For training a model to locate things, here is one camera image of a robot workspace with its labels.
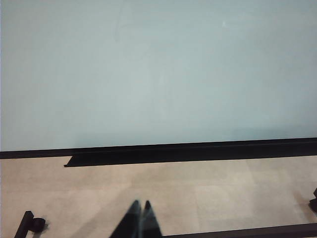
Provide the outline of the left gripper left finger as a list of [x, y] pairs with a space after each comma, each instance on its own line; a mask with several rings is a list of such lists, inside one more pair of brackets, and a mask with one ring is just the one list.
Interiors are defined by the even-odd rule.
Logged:
[[137, 238], [141, 219], [141, 204], [135, 200], [116, 226], [110, 238]]

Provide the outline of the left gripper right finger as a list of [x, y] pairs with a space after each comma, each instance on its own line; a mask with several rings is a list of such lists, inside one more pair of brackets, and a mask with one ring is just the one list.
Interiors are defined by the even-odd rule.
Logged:
[[139, 238], [162, 238], [159, 223], [149, 200], [141, 212], [139, 221]]

